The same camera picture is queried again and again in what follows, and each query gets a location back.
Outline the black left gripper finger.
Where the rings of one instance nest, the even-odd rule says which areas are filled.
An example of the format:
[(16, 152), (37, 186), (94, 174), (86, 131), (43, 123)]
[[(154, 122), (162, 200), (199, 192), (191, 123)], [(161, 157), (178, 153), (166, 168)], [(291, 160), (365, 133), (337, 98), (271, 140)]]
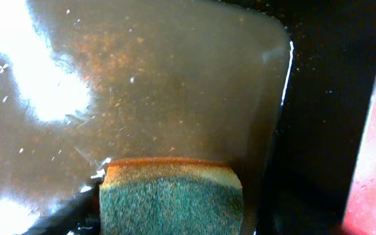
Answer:
[(99, 186), (78, 193), (53, 215), (40, 220), (23, 235), (89, 234), (101, 232)]

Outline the green yellow sponge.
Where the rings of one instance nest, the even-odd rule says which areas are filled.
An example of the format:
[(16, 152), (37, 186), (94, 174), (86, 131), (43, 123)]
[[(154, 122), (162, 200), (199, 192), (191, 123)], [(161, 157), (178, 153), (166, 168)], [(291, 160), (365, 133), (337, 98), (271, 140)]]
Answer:
[(127, 159), (108, 166), (99, 209), (101, 234), (239, 234), (243, 189), (227, 164)]

